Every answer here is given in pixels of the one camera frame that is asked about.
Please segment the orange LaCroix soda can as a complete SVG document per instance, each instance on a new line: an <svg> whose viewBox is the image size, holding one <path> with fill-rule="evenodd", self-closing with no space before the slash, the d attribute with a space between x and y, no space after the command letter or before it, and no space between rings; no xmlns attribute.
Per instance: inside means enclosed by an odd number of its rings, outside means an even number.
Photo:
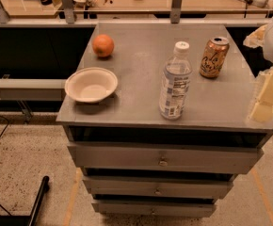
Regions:
<svg viewBox="0 0 273 226"><path fill-rule="evenodd" d="M225 37L213 37L204 48L200 74L206 78L217 78L229 51L229 40Z"/></svg>

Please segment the clear plastic water bottle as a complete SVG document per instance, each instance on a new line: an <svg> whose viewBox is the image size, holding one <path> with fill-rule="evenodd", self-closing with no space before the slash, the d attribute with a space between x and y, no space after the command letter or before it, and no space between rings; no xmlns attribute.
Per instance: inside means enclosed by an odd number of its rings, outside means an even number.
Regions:
<svg viewBox="0 0 273 226"><path fill-rule="evenodd" d="M184 111L192 73L188 51L188 42L176 42L173 55L166 61L163 69L159 109L161 115L169 120L177 120Z"/></svg>

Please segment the top grey drawer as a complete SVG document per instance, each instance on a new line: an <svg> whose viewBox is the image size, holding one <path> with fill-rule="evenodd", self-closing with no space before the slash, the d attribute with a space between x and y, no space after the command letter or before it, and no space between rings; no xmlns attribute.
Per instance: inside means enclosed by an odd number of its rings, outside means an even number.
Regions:
<svg viewBox="0 0 273 226"><path fill-rule="evenodd" d="M247 174L264 152L256 148L71 142L76 167Z"/></svg>

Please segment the grey drawer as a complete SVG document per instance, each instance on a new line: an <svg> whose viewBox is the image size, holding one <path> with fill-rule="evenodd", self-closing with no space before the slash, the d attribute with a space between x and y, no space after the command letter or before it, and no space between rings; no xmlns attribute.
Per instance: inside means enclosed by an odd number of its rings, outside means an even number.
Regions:
<svg viewBox="0 0 273 226"><path fill-rule="evenodd" d="M76 167L247 174L264 152L256 148L71 142Z"/></svg>
<svg viewBox="0 0 273 226"><path fill-rule="evenodd" d="M93 200L95 212L101 214L133 214L187 218L209 218L216 210L213 204L176 202L134 202Z"/></svg>
<svg viewBox="0 0 273 226"><path fill-rule="evenodd" d="M232 182L210 180L178 180L162 178L86 176L83 182L88 193L122 196L167 198L223 199L232 189Z"/></svg>

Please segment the grey drawer cabinet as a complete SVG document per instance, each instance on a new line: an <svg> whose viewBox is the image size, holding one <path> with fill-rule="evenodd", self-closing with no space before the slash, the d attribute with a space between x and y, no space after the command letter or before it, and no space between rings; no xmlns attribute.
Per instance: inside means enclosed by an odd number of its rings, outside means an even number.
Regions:
<svg viewBox="0 0 273 226"><path fill-rule="evenodd" d="M88 105L66 98L57 119L96 212L183 216L212 215L236 176L249 172L273 136L273 120L249 118L254 78L236 46L217 79L193 72L182 84L185 105L161 95L165 62L179 40L201 65L207 41L226 34L213 24L100 23L97 33L115 42L108 59L87 49L82 68L113 72L117 89Z"/></svg>

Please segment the orange fruit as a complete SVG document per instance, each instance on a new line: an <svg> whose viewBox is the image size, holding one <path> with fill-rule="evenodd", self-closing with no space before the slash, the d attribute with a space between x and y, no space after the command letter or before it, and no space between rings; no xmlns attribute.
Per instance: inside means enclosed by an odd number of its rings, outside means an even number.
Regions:
<svg viewBox="0 0 273 226"><path fill-rule="evenodd" d="M98 57L109 57L114 50L114 41L106 34L96 36L92 41L92 49Z"/></svg>

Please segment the bottom grey drawer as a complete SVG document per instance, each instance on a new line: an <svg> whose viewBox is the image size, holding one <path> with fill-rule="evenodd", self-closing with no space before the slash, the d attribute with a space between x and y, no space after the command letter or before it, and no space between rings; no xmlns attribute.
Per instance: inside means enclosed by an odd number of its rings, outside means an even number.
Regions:
<svg viewBox="0 0 273 226"><path fill-rule="evenodd" d="M95 212L101 214L133 214L187 218L209 218L216 210L213 204L176 202L134 202L93 200Z"/></svg>

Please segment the white paper bowl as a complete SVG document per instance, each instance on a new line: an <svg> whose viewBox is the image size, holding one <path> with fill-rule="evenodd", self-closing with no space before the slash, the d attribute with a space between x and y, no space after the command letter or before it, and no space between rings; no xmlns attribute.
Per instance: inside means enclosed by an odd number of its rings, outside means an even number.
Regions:
<svg viewBox="0 0 273 226"><path fill-rule="evenodd" d="M118 78L110 70L90 67L72 74L64 89L76 102L93 104L110 96L117 86Z"/></svg>

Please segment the middle grey drawer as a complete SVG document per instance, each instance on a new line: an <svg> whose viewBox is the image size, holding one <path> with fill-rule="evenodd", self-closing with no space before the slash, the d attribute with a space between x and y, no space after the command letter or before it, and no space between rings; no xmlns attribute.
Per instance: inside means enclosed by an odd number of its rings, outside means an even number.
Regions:
<svg viewBox="0 0 273 226"><path fill-rule="evenodd" d="M88 193L122 196L167 198L223 199L232 189L232 182L210 180L178 180L162 178L86 176L83 182Z"/></svg>

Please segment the black metal stand leg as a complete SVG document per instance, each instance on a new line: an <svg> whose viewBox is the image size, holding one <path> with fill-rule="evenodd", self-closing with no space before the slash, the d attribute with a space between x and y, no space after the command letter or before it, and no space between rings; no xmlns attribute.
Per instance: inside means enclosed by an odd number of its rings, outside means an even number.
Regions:
<svg viewBox="0 0 273 226"><path fill-rule="evenodd" d="M50 189L49 180L48 176L42 178L37 197L28 216L0 216L0 226L36 226L42 200Z"/></svg>

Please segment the grey metal rail frame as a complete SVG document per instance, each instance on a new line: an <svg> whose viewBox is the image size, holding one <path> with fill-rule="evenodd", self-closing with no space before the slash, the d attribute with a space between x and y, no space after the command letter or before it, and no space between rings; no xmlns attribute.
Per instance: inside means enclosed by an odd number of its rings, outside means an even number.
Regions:
<svg viewBox="0 0 273 226"><path fill-rule="evenodd" d="M0 0L0 25L94 24L111 19L193 20L228 26L265 24L273 15L273 0L258 8L238 0Z"/></svg>

